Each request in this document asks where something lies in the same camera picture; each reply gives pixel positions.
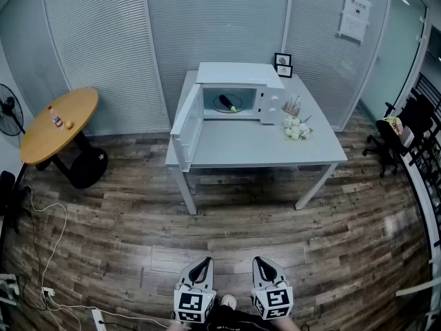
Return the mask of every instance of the white table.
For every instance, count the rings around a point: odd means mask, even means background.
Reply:
[[[188,71],[179,99],[179,113],[184,100],[196,82],[197,71]],[[335,167],[347,160],[331,126],[300,78],[281,78],[287,94],[302,97],[299,118],[311,118],[307,124],[314,132],[306,141],[287,141],[283,120],[289,115],[280,109],[276,125],[259,121],[204,120],[192,160],[192,168],[255,168],[324,165],[311,187],[297,201],[301,210],[326,181]],[[190,214],[197,214],[186,174],[181,172],[170,140],[165,165],[171,168]]]

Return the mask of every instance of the wooden floor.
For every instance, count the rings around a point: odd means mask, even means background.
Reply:
[[[362,156],[373,126],[358,109],[338,134],[348,162],[337,167],[305,209],[294,202],[320,167],[195,170],[189,176],[201,212],[187,215],[182,196],[164,167],[167,134],[99,137],[92,144],[109,156],[105,176],[76,190],[51,164],[28,168],[41,209],[65,205],[68,222],[44,284],[55,300],[95,305],[127,316],[167,323],[181,269],[199,257],[214,258],[218,296],[233,294],[238,309],[256,313],[250,301],[252,259],[265,256],[284,267],[294,288],[292,317],[310,330],[403,330],[424,314],[426,294],[395,298],[395,291],[429,280],[427,246],[407,176],[378,174],[374,154]],[[69,163],[78,154],[61,154]],[[33,214],[43,270],[64,224],[54,207]],[[8,230],[3,270],[27,277],[25,297],[39,301],[39,265],[32,223]],[[53,312],[67,331],[78,321]],[[90,310],[76,309],[82,330],[95,330]],[[48,311],[23,303],[15,330],[56,330]],[[148,321],[105,317],[135,330],[162,330]],[[122,330],[108,325],[108,330]]]

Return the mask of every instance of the small bottle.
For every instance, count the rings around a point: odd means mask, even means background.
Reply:
[[[57,112],[55,112],[55,109],[52,106],[48,107],[50,117],[52,118],[52,121],[57,126],[58,129],[64,129],[63,120],[58,116]]]

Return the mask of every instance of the power outlet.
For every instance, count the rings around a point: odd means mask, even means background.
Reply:
[[[55,295],[55,291],[52,288],[43,287],[43,290],[47,292],[50,297]]]
[[[107,331],[107,328],[105,327],[105,324],[103,323],[104,319],[103,319],[103,313],[101,312],[101,310],[92,309],[92,315],[95,320],[96,331]]]

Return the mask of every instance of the round wooden table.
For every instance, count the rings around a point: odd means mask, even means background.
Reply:
[[[98,106],[98,93],[93,88],[80,88],[55,99],[51,106],[63,121],[64,128],[58,128],[48,108],[44,109],[26,130],[21,142],[21,159],[26,164],[43,164],[39,169],[53,161],[75,188],[88,188],[107,168],[107,154],[100,148],[93,148],[81,131]],[[69,121],[73,126],[68,130],[66,123]],[[57,153],[71,140],[82,153],[69,170]]]

